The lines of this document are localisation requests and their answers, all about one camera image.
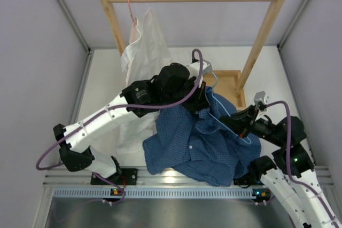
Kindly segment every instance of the wooden base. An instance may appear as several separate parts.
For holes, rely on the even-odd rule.
[[[215,93],[222,95],[227,100],[229,100],[238,111],[246,108],[245,92],[242,89],[239,97],[236,97],[236,84],[241,76],[240,70],[213,70],[219,79],[215,87]],[[213,74],[208,73],[204,76],[204,81],[209,86],[215,84],[215,77]]]

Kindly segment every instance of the wooden clothes rack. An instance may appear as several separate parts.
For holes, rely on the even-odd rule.
[[[128,0],[100,0],[103,6],[103,9],[106,13],[108,21],[111,25],[112,32],[118,46],[120,55],[126,48],[126,43],[123,39],[122,30],[120,28],[120,24],[118,18],[116,17],[113,3],[127,3]],[[272,26],[282,8],[282,5],[285,0],[130,0],[131,3],[138,2],[270,2],[269,8],[266,12],[266,15],[263,19],[259,32],[256,36],[254,44],[252,46],[251,52],[246,61],[245,67],[243,68],[242,73],[240,71],[227,71],[227,74],[234,73],[233,83],[234,88],[230,88],[228,95],[226,96],[229,100],[236,98],[233,103],[238,108],[244,108],[246,106],[246,102],[244,99],[244,85],[252,71],[252,68],[257,61],[257,58],[260,54],[260,51],[265,44],[265,41],[269,35],[269,32],[272,29]]]

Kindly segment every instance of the dark blue cloth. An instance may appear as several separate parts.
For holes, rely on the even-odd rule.
[[[206,88],[210,108],[191,114],[182,106],[161,110],[156,120],[157,134],[143,142],[148,171],[155,175],[165,168],[213,186],[230,186],[233,178],[248,172],[249,163],[260,156],[257,136],[239,139],[217,119],[226,110],[236,112],[233,104]]]

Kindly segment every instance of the blue garment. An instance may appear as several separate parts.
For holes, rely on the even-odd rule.
[[[248,172],[249,163],[260,156],[257,136],[244,140],[209,115],[216,118],[227,113],[213,98],[213,89],[206,88],[210,108],[192,114],[182,106],[161,110],[156,120],[157,134],[143,142],[148,171],[155,175],[166,168],[204,181],[213,186],[230,186],[233,178]],[[233,104],[216,97],[232,114]]]

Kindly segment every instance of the perforated metal strip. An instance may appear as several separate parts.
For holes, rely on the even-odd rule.
[[[56,188],[56,198],[117,198],[111,188]],[[126,188],[135,199],[254,199],[252,189],[240,188]]]

